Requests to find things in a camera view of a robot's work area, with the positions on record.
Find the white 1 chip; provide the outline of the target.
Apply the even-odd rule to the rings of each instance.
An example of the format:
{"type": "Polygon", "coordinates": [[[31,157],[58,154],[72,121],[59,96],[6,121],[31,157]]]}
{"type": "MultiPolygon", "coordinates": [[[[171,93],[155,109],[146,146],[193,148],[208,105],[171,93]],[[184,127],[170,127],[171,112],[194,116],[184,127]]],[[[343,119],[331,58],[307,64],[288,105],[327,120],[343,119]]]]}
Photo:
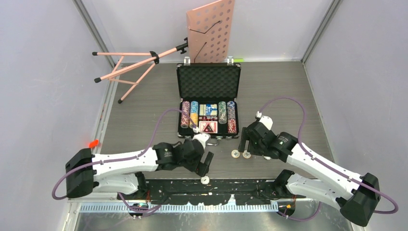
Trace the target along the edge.
{"type": "Polygon", "coordinates": [[[210,182],[210,178],[209,178],[208,176],[201,177],[201,178],[200,178],[200,182],[201,182],[201,184],[203,184],[203,185],[207,185],[207,184],[209,184],[209,182],[210,182]]]}

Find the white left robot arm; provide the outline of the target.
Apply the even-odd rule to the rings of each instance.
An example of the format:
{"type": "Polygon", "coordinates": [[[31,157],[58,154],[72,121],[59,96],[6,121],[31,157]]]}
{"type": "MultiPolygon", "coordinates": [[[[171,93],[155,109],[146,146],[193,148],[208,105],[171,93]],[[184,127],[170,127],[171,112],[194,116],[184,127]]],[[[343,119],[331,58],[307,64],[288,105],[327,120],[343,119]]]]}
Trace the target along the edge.
{"type": "Polygon", "coordinates": [[[81,149],[65,165],[66,196],[72,199],[91,193],[121,193],[142,199],[148,191],[143,172],[178,167],[204,177],[214,157],[209,152],[202,160],[205,143],[200,139],[176,144],[161,142],[145,153],[93,154],[90,148],[81,149]]]}

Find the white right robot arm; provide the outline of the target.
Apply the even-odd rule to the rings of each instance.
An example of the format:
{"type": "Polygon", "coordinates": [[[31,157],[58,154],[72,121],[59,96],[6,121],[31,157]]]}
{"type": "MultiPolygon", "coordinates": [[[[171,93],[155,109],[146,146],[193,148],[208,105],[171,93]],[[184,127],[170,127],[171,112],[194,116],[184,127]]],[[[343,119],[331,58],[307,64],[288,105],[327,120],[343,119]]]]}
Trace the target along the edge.
{"type": "Polygon", "coordinates": [[[276,135],[271,126],[255,121],[242,129],[239,152],[279,159],[312,176],[308,179],[284,169],[273,181],[272,190],[280,197],[300,195],[330,205],[350,222],[366,227],[381,197],[379,180],[366,173],[361,176],[309,149],[287,133],[276,135]]]}

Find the blue Texas Hold'em card deck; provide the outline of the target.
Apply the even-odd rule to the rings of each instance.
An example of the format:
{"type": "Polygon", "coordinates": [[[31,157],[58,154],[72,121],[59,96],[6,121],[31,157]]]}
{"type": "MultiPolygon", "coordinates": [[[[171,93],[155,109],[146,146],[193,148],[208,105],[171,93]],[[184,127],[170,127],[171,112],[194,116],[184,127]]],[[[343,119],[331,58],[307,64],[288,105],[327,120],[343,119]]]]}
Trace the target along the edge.
{"type": "Polygon", "coordinates": [[[199,116],[217,117],[218,105],[217,104],[200,104],[199,116]]]}

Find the red chip stack right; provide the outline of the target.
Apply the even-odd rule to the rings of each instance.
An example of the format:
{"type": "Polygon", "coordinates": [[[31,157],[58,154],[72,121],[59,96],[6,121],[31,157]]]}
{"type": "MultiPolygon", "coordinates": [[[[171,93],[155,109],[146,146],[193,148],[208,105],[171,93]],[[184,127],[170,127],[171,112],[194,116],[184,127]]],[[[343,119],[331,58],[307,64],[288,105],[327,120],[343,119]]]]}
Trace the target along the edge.
{"type": "Polygon", "coordinates": [[[236,119],[234,118],[230,118],[227,121],[228,124],[228,133],[229,134],[236,134],[237,133],[237,125],[236,125],[236,119]]]}

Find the red backed card deck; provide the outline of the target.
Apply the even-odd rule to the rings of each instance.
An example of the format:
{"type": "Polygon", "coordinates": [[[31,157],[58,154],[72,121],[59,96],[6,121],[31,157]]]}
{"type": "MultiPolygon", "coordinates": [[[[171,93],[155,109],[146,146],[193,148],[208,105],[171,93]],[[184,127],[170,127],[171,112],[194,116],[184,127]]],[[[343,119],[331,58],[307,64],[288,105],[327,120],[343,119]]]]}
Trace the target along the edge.
{"type": "Polygon", "coordinates": [[[215,134],[218,132],[218,122],[217,121],[200,121],[199,122],[199,131],[215,134]]]}

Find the triangular all in button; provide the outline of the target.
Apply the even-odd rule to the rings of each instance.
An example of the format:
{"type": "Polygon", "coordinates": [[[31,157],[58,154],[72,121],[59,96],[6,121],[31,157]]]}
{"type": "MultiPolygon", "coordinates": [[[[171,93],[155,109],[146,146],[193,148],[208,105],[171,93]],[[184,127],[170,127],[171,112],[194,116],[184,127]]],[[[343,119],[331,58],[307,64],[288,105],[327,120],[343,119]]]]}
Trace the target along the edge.
{"type": "Polygon", "coordinates": [[[200,131],[205,133],[215,133],[212,123],[202,123],[200,125],[200,131]]]}

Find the yellow chip stack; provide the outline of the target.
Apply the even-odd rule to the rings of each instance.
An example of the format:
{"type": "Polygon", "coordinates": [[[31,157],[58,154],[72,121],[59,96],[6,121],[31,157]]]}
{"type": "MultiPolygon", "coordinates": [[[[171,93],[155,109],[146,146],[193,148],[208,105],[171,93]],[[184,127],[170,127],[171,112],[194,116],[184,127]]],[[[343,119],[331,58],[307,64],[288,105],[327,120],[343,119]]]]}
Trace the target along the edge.
{"type": "Polygon", "coordinates": [[[190,113],[190,128],[194,128],[198,125],[198,114],[197,113],[190,113]]]}

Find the dark red chip stack left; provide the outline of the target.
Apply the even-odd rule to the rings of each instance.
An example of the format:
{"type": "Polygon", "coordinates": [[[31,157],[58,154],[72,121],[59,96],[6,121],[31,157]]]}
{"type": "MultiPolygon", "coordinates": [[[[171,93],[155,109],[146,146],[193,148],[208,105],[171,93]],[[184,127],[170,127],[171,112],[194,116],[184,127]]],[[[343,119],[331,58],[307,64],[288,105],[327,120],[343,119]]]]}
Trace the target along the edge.
{"type": "Polygon", "coordinates": [[[190,117],[186,113],[181,114],[181,119],[180,119],[180,127],[181,128],[188,128],[190,124],[190,117]]]}

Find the green chip stack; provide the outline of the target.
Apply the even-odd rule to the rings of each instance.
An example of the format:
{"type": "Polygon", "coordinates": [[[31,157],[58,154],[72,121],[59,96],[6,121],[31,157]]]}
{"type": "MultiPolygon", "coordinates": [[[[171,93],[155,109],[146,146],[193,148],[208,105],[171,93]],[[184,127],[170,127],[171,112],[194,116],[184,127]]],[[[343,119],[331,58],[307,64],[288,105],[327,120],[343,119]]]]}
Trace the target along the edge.
{"type": "Polygon", "coordinates": [[[227,123],[227,104],[224,101],[218,103],[218,121],[220,124],[227,123]]]}

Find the light blue chip stack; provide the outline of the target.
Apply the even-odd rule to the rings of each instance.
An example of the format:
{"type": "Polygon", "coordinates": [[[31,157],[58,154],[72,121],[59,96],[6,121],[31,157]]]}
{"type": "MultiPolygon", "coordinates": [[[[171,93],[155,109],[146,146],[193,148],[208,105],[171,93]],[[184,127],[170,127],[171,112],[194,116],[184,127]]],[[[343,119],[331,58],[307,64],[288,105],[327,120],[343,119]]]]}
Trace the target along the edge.
{"type": "Polygon", "coordinates": [[[190,113],[191,114],[199,114],[199,103],[197,101],[190,102],[190,113]]]}

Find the purple poker chip stack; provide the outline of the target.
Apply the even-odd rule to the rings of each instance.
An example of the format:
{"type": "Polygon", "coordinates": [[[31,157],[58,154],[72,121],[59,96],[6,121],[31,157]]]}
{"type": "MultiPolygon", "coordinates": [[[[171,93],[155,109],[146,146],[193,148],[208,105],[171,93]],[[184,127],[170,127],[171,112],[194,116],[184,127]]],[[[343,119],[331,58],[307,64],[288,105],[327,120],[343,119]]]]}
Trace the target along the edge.
{"type": "Polygon", "coordinates": [[[181,105],[181,110],[186,113],[186,114],[190,114],[190,106],[191,103],[189,101],[183,101],[182,105],[181,105]]]}

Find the black aluminium poker case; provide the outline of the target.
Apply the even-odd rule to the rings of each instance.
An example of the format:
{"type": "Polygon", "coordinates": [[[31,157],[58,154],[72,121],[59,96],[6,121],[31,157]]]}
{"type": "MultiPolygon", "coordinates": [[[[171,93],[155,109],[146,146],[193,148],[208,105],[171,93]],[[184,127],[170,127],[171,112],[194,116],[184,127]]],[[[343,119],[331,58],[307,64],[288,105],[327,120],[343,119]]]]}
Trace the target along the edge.
{"type": "MultiPolygon", "coordinates": [[[[239,136],[239,120],[237,108],[237,95],[241,75],[241,65],[234,63],[195,63],[178,64],[177,68],[178,89],[180,105],[183,101],[197,101],[200,104],[217,104],[221,101],[235,102],[237,133],[229,134],[228,124],[218,122],[218,132],[209,134],[213,139],[236,139],[239,136]]],[[[178,136],[180,138],[191,139],[194,132],[190,126],[180,127],[181,114],[178,118],[178,136]]]]}

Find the pink perforated music stand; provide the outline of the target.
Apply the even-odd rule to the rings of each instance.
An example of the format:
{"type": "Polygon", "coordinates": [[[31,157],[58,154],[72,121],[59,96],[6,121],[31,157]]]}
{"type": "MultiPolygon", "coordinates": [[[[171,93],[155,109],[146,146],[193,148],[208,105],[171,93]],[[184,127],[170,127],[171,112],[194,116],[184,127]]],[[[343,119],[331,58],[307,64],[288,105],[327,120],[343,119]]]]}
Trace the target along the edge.
{"type": "Polygon", "coordinates": [[[121,82],[130,84],[130,89],[119,99],[119,103],[134,90],[136,86],[145,78],[145,76],[157,65],[161,58],[175,52],[181,54],[188,53],[185,58],[185,64],[191,63],[220,63],[226,61],[228,65],[234,64],[232,56],[228,55],[230,31],[232,28],[232,18],[235,1],[217,0],[204,6],[187,11],[187,37],[184,43],[171,48],[162,53],[154,51],[143,53],[147,59],[127,67],[119,68],[123,59],[127,56],[141,56],[140,52],[93,52],[93,56],[119,56],[117,64],[111,73],[97,77],[94,82],[99,83],[103,80],[121,82]],[[147,70],[135,82],[118,79],[118,76],[133,69],[150,64],[147,70]]]}

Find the orange clip on rail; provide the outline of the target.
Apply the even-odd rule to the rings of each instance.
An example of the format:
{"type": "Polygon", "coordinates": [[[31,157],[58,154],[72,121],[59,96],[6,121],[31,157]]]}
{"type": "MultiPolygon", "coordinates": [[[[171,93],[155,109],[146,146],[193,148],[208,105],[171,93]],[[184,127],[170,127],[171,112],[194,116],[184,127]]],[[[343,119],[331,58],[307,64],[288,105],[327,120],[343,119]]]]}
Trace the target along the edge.
{"type": "Polygon", "coordinates": [[[93,149],[96,148],[99,145],[99,140],[93,140],[89,143],[88,147],[93,149]]]}

